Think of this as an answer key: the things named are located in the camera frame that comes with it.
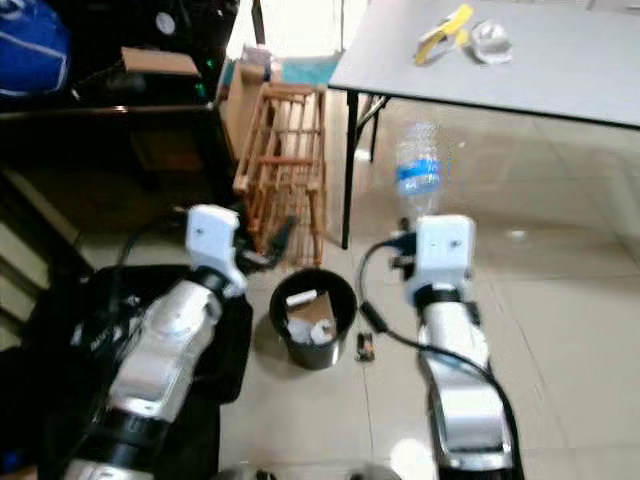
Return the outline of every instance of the wooden crate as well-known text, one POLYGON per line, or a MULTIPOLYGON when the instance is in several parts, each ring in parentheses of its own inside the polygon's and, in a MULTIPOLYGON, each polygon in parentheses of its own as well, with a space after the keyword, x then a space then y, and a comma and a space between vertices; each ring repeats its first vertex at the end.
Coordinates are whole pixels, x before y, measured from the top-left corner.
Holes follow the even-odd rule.
POLYGON ((238 163, 234 190, 247 202, 259 250, 295 215, 287 259, 319 266, 326 225, 325 90, 265 83, 238 163))

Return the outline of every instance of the blue bottle label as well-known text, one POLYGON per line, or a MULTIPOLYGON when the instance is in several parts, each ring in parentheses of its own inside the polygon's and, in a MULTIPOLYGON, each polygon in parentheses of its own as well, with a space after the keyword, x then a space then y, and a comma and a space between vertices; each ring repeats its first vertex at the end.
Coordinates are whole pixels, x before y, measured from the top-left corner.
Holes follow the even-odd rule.
POLYGON ((438 175, 439 164, 433 158, 419 158, 411 163, 399 165, 396 168, 396 180, 401 182, 408 178, 422 177, 425 175, 438 175))

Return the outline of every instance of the white table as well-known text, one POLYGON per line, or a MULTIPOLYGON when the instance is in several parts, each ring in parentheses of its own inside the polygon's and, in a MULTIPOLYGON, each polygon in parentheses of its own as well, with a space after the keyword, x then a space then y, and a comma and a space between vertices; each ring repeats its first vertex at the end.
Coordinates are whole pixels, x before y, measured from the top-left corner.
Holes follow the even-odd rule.
POLYGON ((393 97, 640 128, 640 18, 545 5, 469 2, 467 25, 493 19, 514 60, 481 65, 452 51, 417 67, 417 39, 460 1, 373 0, 329 87, 347 91, 349 109, 342 247, 348 247, 357 140, 393 97), (358 93, 379 100, 358 120, 358 93))

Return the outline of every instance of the black trash can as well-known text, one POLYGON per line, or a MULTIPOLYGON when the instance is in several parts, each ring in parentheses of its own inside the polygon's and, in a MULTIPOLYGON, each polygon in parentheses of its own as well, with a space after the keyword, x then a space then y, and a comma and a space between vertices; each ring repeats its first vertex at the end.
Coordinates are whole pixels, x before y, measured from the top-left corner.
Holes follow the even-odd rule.
POLYGON ((284 339, 291 359, 309 370, 322 370, 335 365, 342 351, 344 340, 356 317, 357 301, 351 285, 328 270, 309 268, 294 273, 278 285, 269 305, 269 316, 276 332, 284 339), (324 345, 307 345, 294 342, 287 329, 286 299, 291 295, 318 290, 327 292, 336 319, 336 338, 324 345))

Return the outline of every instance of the plastic water bottle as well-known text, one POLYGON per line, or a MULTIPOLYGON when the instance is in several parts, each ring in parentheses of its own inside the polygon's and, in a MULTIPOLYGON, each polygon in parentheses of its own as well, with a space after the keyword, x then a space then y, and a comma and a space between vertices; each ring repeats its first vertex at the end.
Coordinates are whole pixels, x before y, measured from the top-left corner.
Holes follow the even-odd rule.
POLYGON ((440 197, 436 126, 416 123, 405 129, 396 147, 396 181, 404 214, 411 220, 433 214, 440 197))

